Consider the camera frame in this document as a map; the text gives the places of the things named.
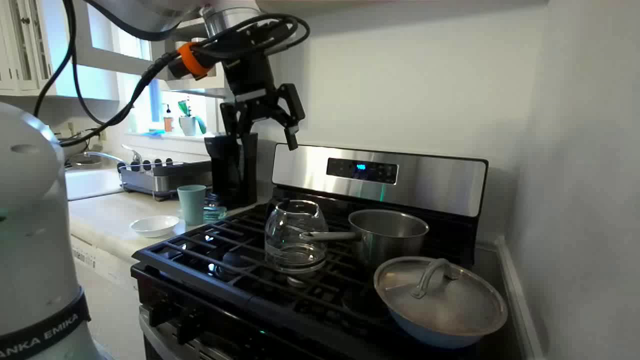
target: digital display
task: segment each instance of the digital display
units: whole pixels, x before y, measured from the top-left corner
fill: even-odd
[[[396,164],[377,163],[374,161],[329,158],[326,164],[327,175],[385,184],[396,183],[397,171],[398,166]]]

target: pot handle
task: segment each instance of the pot handle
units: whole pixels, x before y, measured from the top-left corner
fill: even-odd
[[[411,291],[411,296],[415,297],[416,299],[421,299],[424,295],[426,295],[427,288],[429,287],[429,281],[431,280],[433,273],[435,273],[438,268],[441,268],[443,266],[445,267],[444,277],[450,280],[456,280],[460,277],[460,273],[455,271],[448,260],[442,258],[434,260],[430,262],[429,265],[427,265],[426,269],[424,269],[424,273],[422,273],[422,277],[420,278],[418,286],[416,286]]]
[[[301,233],[300,239],[304,241],[357,241],[360,239],[358,233],[322,233],[322,232],[310,232]]]

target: pot lid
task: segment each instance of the pot lid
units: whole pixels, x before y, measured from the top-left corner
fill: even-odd
[[[446,259],[391,259],[376,270],[374,286],[391,311],[442,334],[482,336],[507,320],[506,305],[496,289]]]

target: countertop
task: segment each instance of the countertop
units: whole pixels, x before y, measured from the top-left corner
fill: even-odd
[[[267,202],[269,198],[259,197],[257,204]],[[229,211],[233,215],[251,206]],[[158,238],[145,238],[129,228],[135,220],[154,215],[178,216],[180,203],[177,199],[155,201],[151,195],[143,193],[114,193],[69,202],[69,224],[72,236],[102,249],[130,264],[136,260],[131,257],[143,247],[167,240],[185,233],[197,226],[186,226],[181,219],[173,233]]]

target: glass coffee carafe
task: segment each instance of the glass coffee carafe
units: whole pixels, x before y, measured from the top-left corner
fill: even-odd
[[[265,225],[265,261],[287,274],[304,274],[320,269],[326,257],[326,244],[302,240],[300,234],[328,230],[322,211],[315,202],[283,201],[276,205]]]

